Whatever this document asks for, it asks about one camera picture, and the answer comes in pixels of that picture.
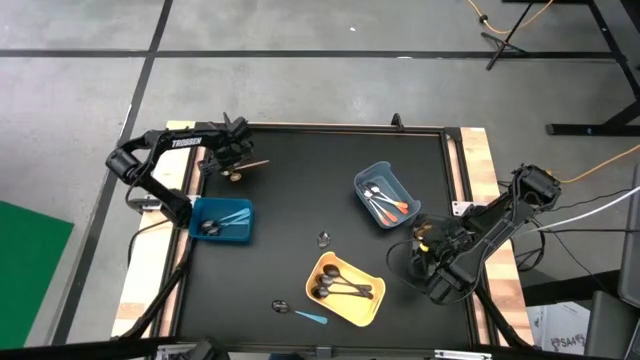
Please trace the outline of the aluminium front rail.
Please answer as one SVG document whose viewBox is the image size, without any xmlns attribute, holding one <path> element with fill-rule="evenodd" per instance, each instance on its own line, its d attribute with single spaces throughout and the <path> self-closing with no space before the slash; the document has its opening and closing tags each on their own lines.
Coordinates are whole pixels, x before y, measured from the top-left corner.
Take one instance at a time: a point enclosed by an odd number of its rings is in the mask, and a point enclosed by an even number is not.
<svg viewBox="0 0 640 360">
<path fill-rule="evenodd" d="M 155 355 L 150 355 L 151 360 L 169 360 L 171 355 L 190 350 L 197 343 L 185 343 L 178 345 L 160 346 Z M 312 352 L 312 360 L 338 360 L 338 356 L 332 348 L 320 346 Z M 496 360 L 489 353 L 477 353 L 469 351 L 434 350 L 427 352 L 424 360 Z"/>
</svg>

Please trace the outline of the green floor mat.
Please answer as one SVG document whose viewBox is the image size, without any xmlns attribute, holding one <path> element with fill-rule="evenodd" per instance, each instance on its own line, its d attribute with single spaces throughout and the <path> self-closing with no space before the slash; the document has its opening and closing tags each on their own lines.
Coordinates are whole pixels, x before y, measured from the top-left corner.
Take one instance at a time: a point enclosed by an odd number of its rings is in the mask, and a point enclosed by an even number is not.
<svg viewBox="0 0 640 360">
<path fill-rule="evenodd" d="M 0 350 L 27 340 L 73 227 L 0 201 Z"/>
</svg>

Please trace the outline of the white cardboard box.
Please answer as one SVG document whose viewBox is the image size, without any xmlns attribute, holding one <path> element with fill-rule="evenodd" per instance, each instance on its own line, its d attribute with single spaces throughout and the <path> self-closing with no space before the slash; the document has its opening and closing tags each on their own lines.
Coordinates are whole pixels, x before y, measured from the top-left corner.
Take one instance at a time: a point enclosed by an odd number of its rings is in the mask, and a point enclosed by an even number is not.
<svg viewBox="0 0 640 360">
<path fill-rule="evenodd" d="M 527 307 L 534 345 L 543 351 L 583 355 L 590 311 L 575 302 Z"/>
</svg>

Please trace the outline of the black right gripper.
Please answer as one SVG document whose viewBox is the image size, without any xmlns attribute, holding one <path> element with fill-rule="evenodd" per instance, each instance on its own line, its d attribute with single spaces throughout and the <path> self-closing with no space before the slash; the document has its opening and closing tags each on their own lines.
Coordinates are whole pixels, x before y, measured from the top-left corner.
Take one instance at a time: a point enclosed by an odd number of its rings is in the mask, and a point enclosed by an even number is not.
<svg viewBox="0 0 640 360">
<path fill-rule="evenodd" d="M 411 268 L 470 266 L 475 262 L 475 226 L 466 218 L 420 213 L 411 224 Z"/>
</svg>

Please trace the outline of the dark blue plastic bin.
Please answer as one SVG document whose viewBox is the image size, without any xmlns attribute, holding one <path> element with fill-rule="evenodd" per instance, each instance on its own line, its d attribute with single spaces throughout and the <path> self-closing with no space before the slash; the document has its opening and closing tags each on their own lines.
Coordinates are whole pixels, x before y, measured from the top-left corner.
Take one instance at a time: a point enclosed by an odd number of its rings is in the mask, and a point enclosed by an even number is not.
<svg viewBox="0 0 640 360">
<path fill-rule="evenodd" d="M 217 220 L 243 208 L 249 208 L 251 211 L 249 224 L 246 226 L 226 227 L 220 236 L 205 235 L 200 229 L 204 221 Z M 202 197 L 194 203 L 188 232 L 192 238 L 197 240 L 212 243 L 246 244 L 250 242 L 252 236 L 253 222 L 253 205 L 248 199 Z"/>
</svg>

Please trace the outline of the black tripod stand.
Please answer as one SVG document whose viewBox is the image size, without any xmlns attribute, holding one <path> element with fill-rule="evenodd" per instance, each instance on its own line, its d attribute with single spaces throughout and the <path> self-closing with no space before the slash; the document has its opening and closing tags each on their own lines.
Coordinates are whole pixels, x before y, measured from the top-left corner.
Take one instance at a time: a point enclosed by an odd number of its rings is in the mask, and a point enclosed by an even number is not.
<svg viewBox="0 0 640 360">
<path fill-rule="evenodd" d="M 516 21 L 516 23 L 511 27 L 511 29 L 509 31 L 502 31 L 502 30 L 498 30 L 495 27 L 493 27 L 490 23 L 489 23 L 489 17 L 487 14 L 481 12 L 478 8 L 475 8 L 475 10 L 478 13 L 478 19 L 479 19 L 479 23 L 481 25 L 484 25 L 490 32 L 492 32 L 492 34 L 486 33 L 486 32 L 482 32 L 481 36 L 485 39 L 485 40 L 491 40 L 494 42 L 494 44 L 496 45 L 496 50 L 494 52 L 494 54 L 492 55 L 492 57 L 490 58 L 489 62 L 487 63 L 485 70 L 486 71 L 491 71 L 494 67 L 494 65 L 496 64 L 496 62 L 498 61 L 498 59 L 505 53 L 505 52 L 513 52 L 516 55 L 523 55 L 526 54 L 527 51 L 515 46 L 511 44 L 511 39 L 514 37 L 515 33 L 520 29 L 520 28 L 524 28 L 529 21 L 526 19 L 526 16 L 529 14 L 532 6 L 534 4 L 534 0 L 530 0 L 528 5 L 526 6 L 526 8 L 524 9 L 524 11 L 522 12 L 522 14 L 520 15 L 520 17 L 518 18 L 518 20 Z"/>
</svg>

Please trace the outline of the yellow plastic bin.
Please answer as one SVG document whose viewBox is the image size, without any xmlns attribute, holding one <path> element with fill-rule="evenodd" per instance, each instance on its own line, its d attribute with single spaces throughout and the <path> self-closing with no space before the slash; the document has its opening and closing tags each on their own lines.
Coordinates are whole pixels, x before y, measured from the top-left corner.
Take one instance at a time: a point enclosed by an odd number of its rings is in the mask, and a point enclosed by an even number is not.
<svg viewBox="0 0 640 360">
<path fill-rule="evenodd" d="M 346 295 L 330 295 L 324 299 L 317 299 L 313 297 L 311 290 L 317 286 L 324 286 L 317 282 L 316 277 L 318 275 L 325 274 L 323 267 L 328 264 L 336 265 L 339 268 L 341 275 L 355 284 L 371 285 L 371 294 L 373 295 L 373 298 L 366 299 L 363 297 Z M 344 285 L 331 285 L 327 288 L 331 291 L 358 291 L 352 287 Z M 373 322 L 378 309 L 381 306 L 386 293 L 386 284 L 381 277 L 369 275 L 339 258 L 334 252 L 329 251 L 321 255 L 314 265 L 311 274 L 306 281 L 305 293 L 310 300 L 330 310 L 336 315 L 339 315 L 353 325 L 366 327 Z"/>
</svg>

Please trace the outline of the black flat floor bar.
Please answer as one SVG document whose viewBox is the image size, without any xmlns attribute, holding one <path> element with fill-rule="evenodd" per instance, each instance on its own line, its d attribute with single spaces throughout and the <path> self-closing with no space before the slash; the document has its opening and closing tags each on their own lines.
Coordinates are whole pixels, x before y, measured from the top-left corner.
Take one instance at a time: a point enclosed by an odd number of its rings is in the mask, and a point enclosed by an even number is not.
<svg viewBox="0 0 640 360">
<path fill-rule="evenodd" d="M 611 270 L 566 280 L 554 280 L 525 286 L 527 306 L 542 306 L 561 302 L 591 300 L 597 291 L 618 297 L 619 271 Z"/>
</svg>

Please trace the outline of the black plastic bin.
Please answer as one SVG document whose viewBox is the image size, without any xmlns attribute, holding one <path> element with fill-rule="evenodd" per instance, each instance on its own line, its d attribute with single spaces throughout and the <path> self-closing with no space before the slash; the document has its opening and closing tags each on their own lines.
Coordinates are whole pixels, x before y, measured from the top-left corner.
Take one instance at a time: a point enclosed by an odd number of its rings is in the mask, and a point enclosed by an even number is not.
<svg viewBox="0 0 640 360">
<path fill-rule="evenodd" d="M 419 228 L 425 224 L 431 224 L 432 228 L 422 236 Z M 410 252 L 408 272 L 414 279 L 427 281 L 462 252 L 467 231 L 458 218 L 421 213 L 411 225 L 411 239 L 415 244 Z"/>
</svg>

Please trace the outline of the black stand with foot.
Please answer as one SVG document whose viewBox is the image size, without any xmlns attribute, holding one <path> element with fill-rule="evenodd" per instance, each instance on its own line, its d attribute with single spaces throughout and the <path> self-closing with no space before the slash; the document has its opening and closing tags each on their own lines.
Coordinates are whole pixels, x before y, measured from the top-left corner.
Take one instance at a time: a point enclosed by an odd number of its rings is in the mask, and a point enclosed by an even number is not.
<svg viewBox="0 0 640 360">
<path fill-rule="evenodd" d="M 587 5 L 609 47 L 610 53 L 613 55 L 613 59 L 631 88 L 634 101 L 601 124 L 547 124 L 545 130 L 551 136 L 640 137 L 640 125 L 631 125 L 632 121 L 640 118 L 640 84 L 634 77 L 626 57 L 621 52 L 595 1 L 587 0 Z"/>
</svg>

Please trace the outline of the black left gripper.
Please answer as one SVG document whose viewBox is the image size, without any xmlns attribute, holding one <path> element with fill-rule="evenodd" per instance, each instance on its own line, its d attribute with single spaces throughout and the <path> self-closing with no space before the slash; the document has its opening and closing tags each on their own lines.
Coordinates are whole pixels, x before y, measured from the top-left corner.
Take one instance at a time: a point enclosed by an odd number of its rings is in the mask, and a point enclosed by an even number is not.
<svg viewBox="0 0 640 360">
<path fill-rule="evenodd" d="M 221 161 L 242 161 L 234 165 L 234 171 L 238 172 L 252 164 L 254 144 L 251 140 L 252 130 L 244 117 L 238 117 L 232 122 L 233 129 L 225 128 L 224 120 L 216 126 L 222 140 L 220 146 L 214 151 L 214 155 Z M 198 168 L 202 174 L 221 173 L 224 168 L 215 157 L 203 158 L 198 162 Z"/>
</svg>

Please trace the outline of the grey panel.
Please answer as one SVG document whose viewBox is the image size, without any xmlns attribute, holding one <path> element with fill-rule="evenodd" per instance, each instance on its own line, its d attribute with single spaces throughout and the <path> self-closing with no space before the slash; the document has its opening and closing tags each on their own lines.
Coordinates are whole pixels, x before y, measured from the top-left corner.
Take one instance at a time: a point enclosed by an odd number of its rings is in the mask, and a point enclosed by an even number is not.
<svg viewBox="0 0 640 360">
<path fill-rule="evenodd" d="M 640 308 L 640 164 L 634 168 L 632 185 L 638 191 L 630 196 L 629 201 L 629 233 L 624 236 L 618 294 L 623 301 Z"/>
</svg>

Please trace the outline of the black overhead beam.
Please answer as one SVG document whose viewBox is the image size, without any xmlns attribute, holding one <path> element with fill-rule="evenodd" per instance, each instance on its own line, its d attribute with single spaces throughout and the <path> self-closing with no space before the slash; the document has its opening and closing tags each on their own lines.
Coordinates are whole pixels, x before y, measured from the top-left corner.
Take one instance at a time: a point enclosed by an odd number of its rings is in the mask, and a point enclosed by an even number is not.
<svg viewBox="0 0 640 360">
<path fill-rule="evenodd" d="M 0 360 L 129 360 L 155 355 L 161 346 L 176 345 L 173 337 L 118 339 L 0 350 Z"/>
</svg>

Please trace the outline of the light blue plastic bin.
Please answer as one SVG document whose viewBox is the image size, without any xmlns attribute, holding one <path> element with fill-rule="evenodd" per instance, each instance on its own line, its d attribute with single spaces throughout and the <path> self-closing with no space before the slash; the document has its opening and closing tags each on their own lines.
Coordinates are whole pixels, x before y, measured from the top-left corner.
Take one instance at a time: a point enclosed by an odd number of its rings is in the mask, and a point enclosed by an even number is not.
<svg viewBox="0 0 640 360">
<path fill-rule="evenodd" d="M 372 208 L 368 200 L 362 194 L 362 190 L 368 190 L 365 186 L 366 183 L 376 184 L 380 188 L 380 190 L 391 199 L 406 202 L 409 205 L 409 213 L 407 215 L 404 215 L 391 204 L 375 199 L 385 209 L 389 210 L 398 217 L 397 222 L 391 223 L 389 226 L 384 225 L 378 218 L 377 214 L 374 212 L 374 209 Z M 356 197 L 361 201 L 361 203 L 373 217 L 377 225 L 385 230 L 398 227 L 402 223 L 415 216 L 421 209 L 421 202 L 414 199 L 409 194 L 409 192 L 405 189 L 405 187 L 393 173 L 391 164 L 386 161 L 377 162 L 359 172 L 354 178 L 354 188 Z"/>
</svg>

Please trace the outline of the dark grey box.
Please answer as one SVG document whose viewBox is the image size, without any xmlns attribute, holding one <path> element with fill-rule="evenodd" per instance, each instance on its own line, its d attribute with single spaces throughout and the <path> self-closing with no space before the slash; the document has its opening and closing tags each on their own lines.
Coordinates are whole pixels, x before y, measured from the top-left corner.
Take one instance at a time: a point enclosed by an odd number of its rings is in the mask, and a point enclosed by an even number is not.
<svg viewBox="0 0 640 360">
<path fill-rule="evenodd" d="M 640 360 L 640 308 L 603 291 L 592 298 L 584 355 Z"/>
</svg>

